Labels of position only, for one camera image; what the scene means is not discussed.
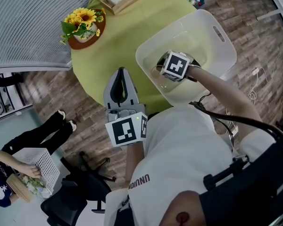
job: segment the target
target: yellow-green tablecloth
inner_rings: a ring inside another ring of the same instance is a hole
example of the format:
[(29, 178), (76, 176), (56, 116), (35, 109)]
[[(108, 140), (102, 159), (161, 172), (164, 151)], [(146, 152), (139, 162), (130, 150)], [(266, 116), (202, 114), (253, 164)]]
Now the yellow-green tablecloth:
[[(91, 7), (102, 8), (98, 0), (90, 1)], [(186, 0), (138, 0), (116, 16), (106, 11), (106, 28), (99, 40), (87, 48), (71, 50), (74, 73), (86, 93), (104, 105), (103, 92), (110, 77), (125, 67), (147, 114), (169, 108), (136, 63), (135, 52), (158, 31), (195, 10)]]

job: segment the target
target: wooden floor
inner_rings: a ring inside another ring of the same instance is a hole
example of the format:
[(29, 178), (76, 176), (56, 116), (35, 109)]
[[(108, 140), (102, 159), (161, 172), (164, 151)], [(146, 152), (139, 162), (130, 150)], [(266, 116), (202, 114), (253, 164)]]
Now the wooden floor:
[[(279, 16), (263, 21), (257, 21), (256, 17), (274, 8), (271, 0), (206, 0), (204, 7), (219, 21), (237, 51), (237, 63), (224, 75), (224, 79), (238, 86), (246, 95), (253, 88), (257, 94), (255, 106), (263, 121), (271, 124), (281, 118), (283, 110), (283, 22)], [(271, 80), (269, 83), (260, 69), (256, 85), (257, 76), (252, 75), (252, 71), (258, 67), (265, 69), (268, 81)], [(104, 107), (84, 92), (72, 70), (26, 73), (21, 90), (25, 100), (34, 104), (43, 121), (58, 109), (67, 113), (67, 119), (75, 120), (76, 132), (62, 146), (66, 159), (72, 165), (78, 164), (79, 151), (89, 155), (88, 163), (92, 167), (110, 157), (110, 163), (101, 173), (117, 177), (115, 183), (109, 183), (112, 189), (121, 186), (126, 149), (111, 146), (104, 126)], [(225, 113), (224, 107), (213, 96), (204, 102), (208, 110)], [(218, 123), (216, 130), (225, 132)]]

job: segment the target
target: black strap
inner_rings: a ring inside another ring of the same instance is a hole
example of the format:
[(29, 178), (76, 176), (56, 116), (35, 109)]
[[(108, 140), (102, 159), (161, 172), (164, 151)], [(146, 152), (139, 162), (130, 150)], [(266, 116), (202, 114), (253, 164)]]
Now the black strap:
[(122, 202), (121, 208), (117, 210), (117, 217), (114, 226), (134, 226), (132, 208), (130, 206), (129, 196)]

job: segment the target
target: power cord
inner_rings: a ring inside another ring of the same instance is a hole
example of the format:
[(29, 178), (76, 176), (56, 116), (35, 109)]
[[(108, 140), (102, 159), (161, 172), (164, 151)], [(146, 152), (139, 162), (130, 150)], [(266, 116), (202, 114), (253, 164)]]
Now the power cord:
[(234, 126), (234, 128), (236, 129), (236, 126), (235, 126), (235, 124), (234, 124), (232, 121), (230, 121), (230, 124), (229, 124), (228, 126), (230, 126), (231, 124), (232, 124), (232, 125)]
[(276, 64), (277, 64), (277, 61), (278, 61), (278, 59), (282, 56), (282, 54), (283, 54), (283, 51), (281, 52), (281, 54), (278, 56), (278, 58), (276, 59), (276, 61), (275, 61), (275, 63), (274, 63), (273, 73), (272, 73), (272, 75), (271, 75), (270, 81), (267, 80), (266, 71), (265, 71), (265, 69), (264, 69), (263, 67), (256, 68), (256, 69), (257, 69), (257, 72), (256, 72), (256, 75), (257, 75), (257, 82), (256, 82), (256, 84), (253, 86), (253, 88), (251, 88), (251, 90), (249, 91), (249, 94), (248, 94), (248, 96), (247, 96), (248, 99), (254, 101), (254, 105), (255, 105), (255, 103), (256, 103), (256, 98), (257, 98), (257, 94), (256, 94), (256, 92), (254, 91), (254, 88), (258, 85), (258, 72), (259, 72), (259, 70), (262, 69), (262, 70), (264, 71), (265, 79), (266, 79), (267, 83), (270, 83), (270, 82), (272, 81), (273, 77), (274, 77), (275, 66), (276, 66)]
[(241, 117), (241, 116), (233, 116), (233, 115), (224, 115), (224, 114), (218, 114), (214, 112), (207, 111), (206, 109), (200, 107), (198, 105), (198, 102), (191, 102), (191, 105), (193, 105), (196, 109), (202, 111), (205, 114), (208, 114), (211, 117), (222, 119), (222, 120), (227, 120), (227, 121), (235, 121), (239, 123), (243, 123), (246, 125), (250, 125), (253, 127), (257, 127), (265, 132), (267, 132), (269, 135), (271, 135), (276, 141), (278, 140), (279, 137), (283, 135), (283, 132), (278, 129), (275, 126), (263, 123), (261, 121), (257, 121), (251, 118), (246, 118), (246, 117)]
[[(192, 102), (192, 103), (197, 103), (197, 105), (198, 105), (199, 107), (201, 107), (203, 110), (206, 110), (206, 109), (204, 108), (204, 105), (203, 105), (201, 102), (202, 102), (202, 100), (203, 100), (205, 97), (208, 97), (208, 96), (210, 96), (211, 94), (212, 94), (212, 93), (210, 92), (209, 94), (207, 94), (207, 95), (201, 97), (198, 102)], [(233, 138), (233, 133), (231, 132), (231, 129), (229, 128), (229, 126), (227, 126), (224, 122), (220, 121), (218, 118), (216, 118), (216, 117), (214, 117), (214, 116), (211, 116), (211, 117), (214, 118), (214, 119), (215, 119), (216, 121), (218, 121), (219, 123), (221, 123), (221, 124), (226, 128), (226, 130), (228, 131), (228, 133), (230, 134), (230, 139), (231, 139), (231, 143), (232, 143), (232, 151), (233, 151), (233, 149), (234, 149), (234, 138)]]

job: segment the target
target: white storage bin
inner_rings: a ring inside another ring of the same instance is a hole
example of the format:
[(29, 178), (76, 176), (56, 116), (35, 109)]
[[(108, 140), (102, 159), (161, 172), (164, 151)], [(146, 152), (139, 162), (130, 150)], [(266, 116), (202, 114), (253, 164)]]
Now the white storage bin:
[(203, 69), (217, 77), (221, 77), (237, 60), (232, 42), (213, 15), (205, 10), (188, 14), (159, 31), (138, 47), (135, 57), (138, 65), (171, 105), (186, 105), (203, 93), (205, 88), (190, 80), (178, 83), (153, 76), (152, 69), (168, 50), (191, 55)]
[(60, 175), (60, 171), (54, 164), (46, 148), (23, 148), (13, 157), (26, 164), (34, 164), (41, 170), (41, 180), (45, 183), (47, 189), (52, 194), (54, 185)]

